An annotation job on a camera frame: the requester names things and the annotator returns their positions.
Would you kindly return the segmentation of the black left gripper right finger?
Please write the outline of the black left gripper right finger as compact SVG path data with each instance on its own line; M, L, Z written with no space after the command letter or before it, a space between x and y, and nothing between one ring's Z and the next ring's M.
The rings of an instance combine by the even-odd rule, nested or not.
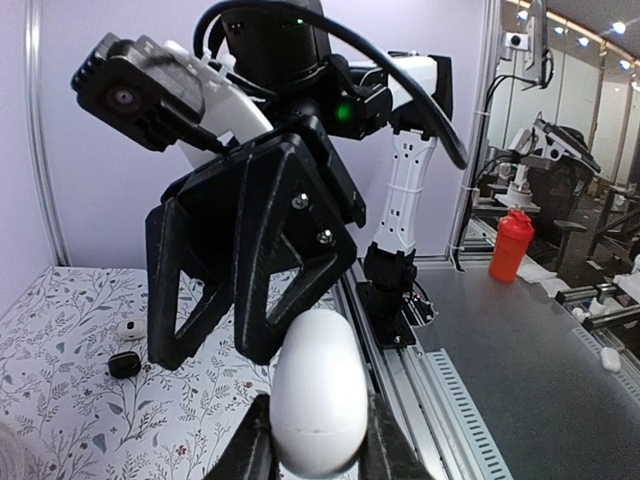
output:
M433 479L380 394L371 394L368 398L367 428L362 443L362 478Z

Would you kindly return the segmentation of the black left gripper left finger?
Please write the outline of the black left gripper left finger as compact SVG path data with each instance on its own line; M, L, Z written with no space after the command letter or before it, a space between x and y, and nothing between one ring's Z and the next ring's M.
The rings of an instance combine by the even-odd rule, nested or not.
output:
M203 480L278 478L269 406L268 394L255 397L223 453Z

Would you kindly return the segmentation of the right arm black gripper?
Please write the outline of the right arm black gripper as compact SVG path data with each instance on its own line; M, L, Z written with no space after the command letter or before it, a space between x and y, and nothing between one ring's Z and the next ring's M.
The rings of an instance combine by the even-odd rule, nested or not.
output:
M196 355L232 302L235 346L267 364L294 318L353 264L365 202L315 117L280 127L171 185L146 218L149 361Z

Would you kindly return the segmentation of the white oval charging case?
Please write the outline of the white oval charging case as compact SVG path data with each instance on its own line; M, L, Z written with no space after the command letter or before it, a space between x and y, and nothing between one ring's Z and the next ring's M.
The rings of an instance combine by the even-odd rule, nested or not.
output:
M368 422L368 389L353 329L314 308L289 327L272 381L269 420L280 463L326 479L357 457Z

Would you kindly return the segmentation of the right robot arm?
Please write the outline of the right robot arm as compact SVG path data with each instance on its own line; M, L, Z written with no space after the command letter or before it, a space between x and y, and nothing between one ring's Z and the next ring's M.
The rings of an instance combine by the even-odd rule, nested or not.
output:
M226 1L210 7L194 33L208 61L227 43L243 75L275 91L277 128L240 141L165 193L146 221L149 358L168 369L193 355L227 311L237 350L273 357L294 316L355 258L346 232L364 204L330 144L361 139L392 112L381 85L356 85L336 36L373 60L416 102L441 134L438 105L388 56L323 16L316 1Z

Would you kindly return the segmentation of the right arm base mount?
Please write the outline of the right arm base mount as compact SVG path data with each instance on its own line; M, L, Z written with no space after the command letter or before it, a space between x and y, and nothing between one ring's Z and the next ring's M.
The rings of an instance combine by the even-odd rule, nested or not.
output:
M358 282L356 291L380 350L415 345L414 328L430 324L438 315L417 280L401 294L383 292L371 282Z

